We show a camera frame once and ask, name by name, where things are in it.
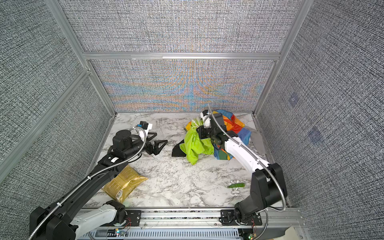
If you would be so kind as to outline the neon green shorts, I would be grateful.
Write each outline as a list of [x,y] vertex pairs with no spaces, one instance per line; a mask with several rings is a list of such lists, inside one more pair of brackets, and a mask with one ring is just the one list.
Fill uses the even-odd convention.
[[195,165],[200,155],[213,155],[214,146],[211,139],[200,139],[197,128],[203,126],[201,118],[195,118],[186,126],[187,133],[184,142],[180,144],[181,151],[186,154],[187,160]]

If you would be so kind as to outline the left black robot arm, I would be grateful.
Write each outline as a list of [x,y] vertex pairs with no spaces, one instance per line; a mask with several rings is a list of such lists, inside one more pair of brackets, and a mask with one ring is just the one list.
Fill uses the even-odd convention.
[[104,185],[112,181],[130,163],[137,161],[143,152],[157,155],[162,150],[159,144],[166,140],[154,141],[157,133],[144,128],[144,123],[131,130],[118,131],[107,154],[94,169],[71,191],[46,208],[37,207],[30,214],[31,240],[77,240],[90,231],[105,224],[123,224],[127,219],[125,207],[109,201],[101,208],[77,216],[83,206]]

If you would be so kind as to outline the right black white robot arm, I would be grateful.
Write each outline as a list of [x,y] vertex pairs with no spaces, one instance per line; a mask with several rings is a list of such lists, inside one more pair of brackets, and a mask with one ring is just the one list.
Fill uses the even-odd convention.
[[253,215],[268,209],[285,211],[288,193],[282,167],[260,158],[238,133],[228,130],[222,114],[205,110],[200,116],[203,125],[197,128],[199,138],[212,140],[214,145],[233,156],[252,174],[250,195],[235,204],[236,222],[245,224]]

